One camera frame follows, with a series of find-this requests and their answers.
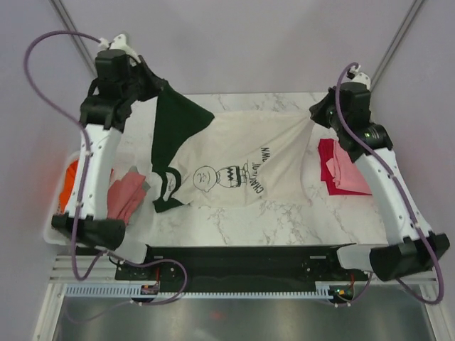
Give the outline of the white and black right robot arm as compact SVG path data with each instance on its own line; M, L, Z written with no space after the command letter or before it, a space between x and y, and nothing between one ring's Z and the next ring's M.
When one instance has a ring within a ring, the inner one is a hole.
M398 168L386 129L372 122L370 91L361 82L344 82L309 109L311 120L333 129L341 148L368 184L385 227L387 245L340 247L325 263L336 280L351 269L371 271L381 281L435 270L450 242L435 233L419 213Z

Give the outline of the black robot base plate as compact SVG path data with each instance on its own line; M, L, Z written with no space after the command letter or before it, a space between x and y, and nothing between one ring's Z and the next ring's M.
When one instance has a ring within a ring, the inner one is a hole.
M180 288L219 291L310 289L316 279L360 283L367 275L346 270L336 246L152 247L146 261L167 260L149 268L117 267L117 280L158 281L171 291Z

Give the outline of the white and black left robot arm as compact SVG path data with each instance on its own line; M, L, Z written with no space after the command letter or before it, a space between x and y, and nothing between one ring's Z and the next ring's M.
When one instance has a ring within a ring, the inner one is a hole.
M140 279L151 278L156 262L147 247L130 237L123 221L108 216L107 194L114 157L133 103L155 98L165 85L142 56L120 49L95 58L97 77L80 106L81 147L73 193L51 225L72 244L110 251L132 262Z

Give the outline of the cream and green Charlie Brown shirt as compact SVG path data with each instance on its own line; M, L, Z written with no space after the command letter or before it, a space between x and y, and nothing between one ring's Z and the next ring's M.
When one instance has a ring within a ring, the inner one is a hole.
M157 97L151 172L161 178L157 213L182 205L301 205L309 111L214 114L165 85Z

